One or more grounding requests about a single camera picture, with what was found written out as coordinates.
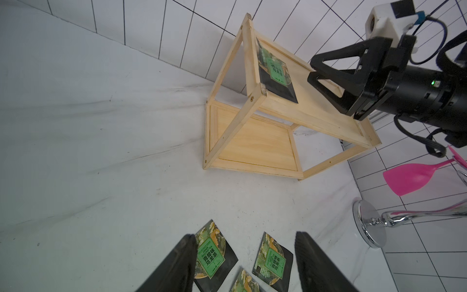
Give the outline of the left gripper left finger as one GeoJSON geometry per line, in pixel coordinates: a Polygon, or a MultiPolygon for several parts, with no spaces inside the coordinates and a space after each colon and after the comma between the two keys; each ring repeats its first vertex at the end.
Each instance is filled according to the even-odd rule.
{"type": "Polygon", "coordinates": [[[186,234],[152,272],[137,292],[191,292],[198,245],[194,234],[186,234]]]}

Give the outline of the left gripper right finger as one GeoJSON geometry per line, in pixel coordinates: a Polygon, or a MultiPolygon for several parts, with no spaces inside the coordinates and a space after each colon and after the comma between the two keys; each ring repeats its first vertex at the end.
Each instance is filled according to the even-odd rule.
{"type": "Polygon", "coordinates": [[[296,232],[294,249],[304,292],[358,291],[308,233],[296,232]]]}

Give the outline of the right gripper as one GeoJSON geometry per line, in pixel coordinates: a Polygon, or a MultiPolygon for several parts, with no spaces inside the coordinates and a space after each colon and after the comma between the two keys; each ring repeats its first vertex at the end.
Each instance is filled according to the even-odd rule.
{"type": "Polygon", "coordinates": [[[363,120],[395,92],[407,67],[416,37],[403,35],[396,47],[391,40],[375,37],[334,51],[317,54],[310,60],[308,83],[317,89],[340,113],[363,120]],[[359,57],[354,73],[338,71],[330,60],[359,57]],[[321,80],[331,80],[344,88],[341,97],[321,80]]]}

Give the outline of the green tea bag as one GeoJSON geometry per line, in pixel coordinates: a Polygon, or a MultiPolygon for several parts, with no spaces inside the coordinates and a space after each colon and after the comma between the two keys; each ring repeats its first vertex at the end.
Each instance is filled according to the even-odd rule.
{"type": "Polygon", "coordinates": [[[198,244],[195,284],[202,292],[217,292],[238,257],[213,220],[206,223],[195,238],[198,244]]]}
{"type": "Polygon", "coordinates": [[[292,252],[264,232],[252,273],[277,292],[287,292],[293,260],[292,252]]]}
{"type": "Polygon", "coordinates": [[[259,39],[256,46],[261,83],[277,96],[298,103],[287,65],[262,46],[259,39]]]}
{"type": "Polygon", "coordinates": [[[259,283],[244,269],[240,268],[230,292],[261,292],[259,283]]]}

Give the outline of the wooden two-tier shelf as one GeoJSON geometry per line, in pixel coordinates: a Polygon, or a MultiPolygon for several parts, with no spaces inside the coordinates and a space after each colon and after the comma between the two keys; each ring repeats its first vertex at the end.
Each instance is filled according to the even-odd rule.
{"type": "Polygon", "coordinates": [[[369,120],[358,121],[334,109],[308,82],[311,67],[260,34],[246,14],[206,102],[203,168],[260,173],[304,180],[381,144],[369,120]],[[260,80],[257,57],[262,48],[288,69],[297,102],[268,90],[260,80]],[[247,96],[242,107],[216,100],[239,50],[244,52],[247,96]],[[327,160],[304,170],[294,132],[305,127],[351,144],[327,160]]]}

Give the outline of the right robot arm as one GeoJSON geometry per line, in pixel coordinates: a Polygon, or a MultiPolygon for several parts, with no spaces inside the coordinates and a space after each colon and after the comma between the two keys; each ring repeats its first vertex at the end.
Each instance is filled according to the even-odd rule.
{"type": "Polygon", "coordinates": [[[417,136],[401,124],[421,122],[445,134],[457,148],[467,144],[467,70],[452,62],[446,51],[466,42],[462,32],[439,52],[440,71],[410,66],[416,37],[403,35],[396,47],[392,39],[376,36],[335,51],[315,55],[308,82],[342,114],[362,121],[375,110],[392,114],[396,127],[442,158],[446,147],[433,135],[417,136]]]}

